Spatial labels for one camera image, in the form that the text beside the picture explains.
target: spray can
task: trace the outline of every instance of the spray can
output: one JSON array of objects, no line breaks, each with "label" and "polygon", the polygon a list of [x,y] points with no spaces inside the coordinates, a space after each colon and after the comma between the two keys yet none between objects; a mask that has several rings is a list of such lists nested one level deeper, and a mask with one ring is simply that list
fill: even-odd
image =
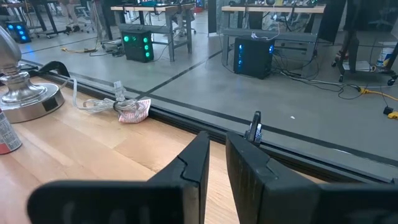
[{"label": "spray can", "polygon": [[0,109],[0,155],[15,151],[22,145],[17,133]]}]

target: metal table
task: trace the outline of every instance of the metal table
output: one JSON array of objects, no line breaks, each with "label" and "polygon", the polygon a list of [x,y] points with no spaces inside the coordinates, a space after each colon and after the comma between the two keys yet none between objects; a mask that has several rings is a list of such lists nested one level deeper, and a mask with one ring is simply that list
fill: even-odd
[{"label": "metal table", "polygon": [[[174,50],[177,47],[181,47],[183,45],[188,46],[188,53],[192,53],[192,34],[190,32],[191,29],[191,19],[187,16],[187,41],[181,42],[179,44],[174,43],[174,33],[173,33],[173,21],[172,16],[182,10],[182,12],[188,12],[194,7],[194,3],[191,4],[182,4],[181,6],[164,6],[164,7],[149,7],[149,6],[113,6],[111,10],[114,11],[116,16],[116,21],[120,23],[121,28],[126,26],[128,29],[142,29],[142,30],[149,30],[155,34],[166,34],[167,35],[167,43],[164,42],[156,42],[154,41],[153,44],[162,44],[169,46],[169,55],[170,61],[174,61]],[[140,24],[125,24],[126,20],[124,18],[125,11],[136,11],[139,12],[139,21]],[[144,20],[144,12],[164,12],[166,17],[166,25],[164,26],[152,26],[152,25],[145,25]]]},{"label": "metal table", "polygon": [[[288,55],[289,58],[303,60],[304,64],[309,63],[315,51],[315,47],[318,42],[318,31],[320,28],[323,11],[326,6],[315,6],[313,8],[296,7],[294,13],[312,13],[315,14],[315,19],[312,26],[311,33],[299,33],[299,32],[281,32],[277,36],[276,40],[286,40],[291,42],[301,42],[306,43],[307,47],[305,50],[302,49],[281,49],[284,55]],[[255,32],[258,37],[275,37],[278,32],[257,30],[257,29],[242,29],[242,28],[231,28],[229,27],[231,14],[234,12],[292,12],[291,7],[233,7],[233,6],[223,6],[221,8],[223,11],[223,30],[224,35],[223,41],[223,54],[222,62],[224,65],[228,64],[228,52],[229,52],[229,37],[230,36],[250,36],[252,32]],[[309,66],[304,66],[302,75],[308,73]]]}]

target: yellow cable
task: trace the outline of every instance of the yellow cable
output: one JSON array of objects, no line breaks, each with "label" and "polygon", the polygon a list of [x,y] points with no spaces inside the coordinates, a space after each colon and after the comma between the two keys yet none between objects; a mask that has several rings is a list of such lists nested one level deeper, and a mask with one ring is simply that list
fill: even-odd
[{"label": "yellow cable", "polygon": [[385,94],[385,93],[381,93],[381,92],[378,92],[378,91],[367,90],[367,89],[365,89],[365,88],[361,88],[361,93],[362,93],[362,94],[367,94],[367,93],[379,94],[379,95],[383,95],[383,96],[385,96],[385,97],[388,97],[388,98],[390,98],[390,99],[392,99],[392,100],[398,101],[398,98],[395,98],[395,97],[393,97],[393,96],[390,96],[390,95],[387,95],[387,94]]}]

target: concrete floor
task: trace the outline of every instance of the concrete floor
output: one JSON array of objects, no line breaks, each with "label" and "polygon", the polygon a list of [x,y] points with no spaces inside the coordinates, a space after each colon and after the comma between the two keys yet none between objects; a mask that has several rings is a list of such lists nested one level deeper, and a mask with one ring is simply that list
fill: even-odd
[{"label": "concrete floor", "polygon": [[[62,18],[57,18],[62,27]],[[163,25],[164,16],[152,17],[154,24]],[[364,95],[355,100],[342,100],[338,94],[325,91],[274,74],[258,80],[231,73],[233,52],[228,69],[221,64],[221,39],[207,34],[206,12],[196,15],[193,28],[193,53],[183,46],[175,51],[175,62],[169,61],[164,45],[154,45],[155,63],[127,61],[125,57],[89,57],[88,54],[69,54],[69,50],[92,48],[96,34],[60,34],[52,39],[34,39],[20,45],[26,62],[45,64],[51,60],[63,62],[81,82],[111,90],[113,82],[121,80],[130,97],[152,98],[152,103],[187,116],[243,133],[256,110],[262,112],[266,130],[265,141],[292,148],[331,163],[343,164],[358,170],[390,179],[398,177],[398,169],[386,164],[398,163],[396,150],[397,121],[387,119],[382,111],[386,106],[379,95]],[[118,37],[117,27],[112,27]],[[336,45],[320,44],[318,57],[310,65],[317,80],[337,82],[337,68],[331,68],[335,52],[340,49],[343,34]],[[363,32],[358,35],[361,45],[358,60],[369,60],[372,45],[374,62],[379,53],[379,41],[396,41],[386,33]],[[167,39],[155,35],[156,41]],[[299,63],[289,61],[290,68]],[[386,86],[389,77],[378,75],[347,75],[345,83],[359,86]],[[398,96],[396,86],[382,88],[384,93]],[[358,92],[346,88],[341,96],[352,98]],[[398,110],[398,103],[387,99]]]}]

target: wooden desk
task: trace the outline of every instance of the wooden desk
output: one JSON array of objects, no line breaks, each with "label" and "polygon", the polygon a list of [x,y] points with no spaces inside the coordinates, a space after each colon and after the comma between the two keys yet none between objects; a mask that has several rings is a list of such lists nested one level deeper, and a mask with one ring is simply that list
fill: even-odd
[{"label": "wooden desk", "polygon": [[[223,41],[223,54],[222,62],[223,65],[228,64],[228,49],[229,49],[229,37],[230,36],[246,36],[249,37],[254,32],[258,37],[267,37],[269,39],[284,40],[286,42],[301,42],[306,47],[300,49],[278,49],[278,53],[284,55],[287,58],[296,59],[303,61],[304,65],[308,65],[312,61],[315,46],[318,42],[318,32],[322,21],[322,15],[326,6],[315,6],[313,8],[296,7],[294,13],[311,13],[315,14],[315,18],[312,25],[311,33],[299,33],[299,32],[278,32],[278,31],[266,31],[257,29],[243,29],[243,28],[232,28],[229,26],[231,14],[234,12],[292,12],[291,7],[232,7],[223,6],[221,8],[223,12],[223,23],[222,33],[224,35]],[[302,70],[302,76],[307,77],[311,74],[309,66],[304,66]]]},{"label": "wooden desk", "polygon": [[[192,33],[191,33],[191,17],[186,16],[186,25],[187,25],[187,41],[181,42],[179,44],[174,43],[174,32],[173,32],[173,21],[172,17],[178,13],[181,9],[184,13],[189,13],[189,11],[195,6],[192,4],[182,4],[181,6],[165,6],[165,7],[145,7],[145,6],[113,6],[111,10],[114,11],[116,21],[119,25],[119,29],[140,29],[140,30],[149,30],[155,34],[166,34],[167,35],[167,43],[164,42],[152,42],[153,44],[162,44],[169,46],[169,56],[170,61],[174,62],[174,50],[177,47],[181,47],[183,45],[187,45],[188,53],[192,53]],[[164,12],[166,18],[165,26],[152,26],[145,25],[144,12]],[[124,11],[138,11],[139,12],[139,21],[140,24],[125,24],[126,19],[124,17]]]},{"label": "wooden desk", "polygon": [[[89,114],[73,107],[71,89],[64,88],[62,93],[65,103],[57,111],[13,124],[23,143],[0,156],[0,223],[30,223],[25,214],[28,196],[52,180],[147,180],[195,137],[153,119],[121,124],[114,111]],[[80,105],[90,98],[78,93]],[[239,223],[225,146],[215,142],[210,144],[206,223]]]}]

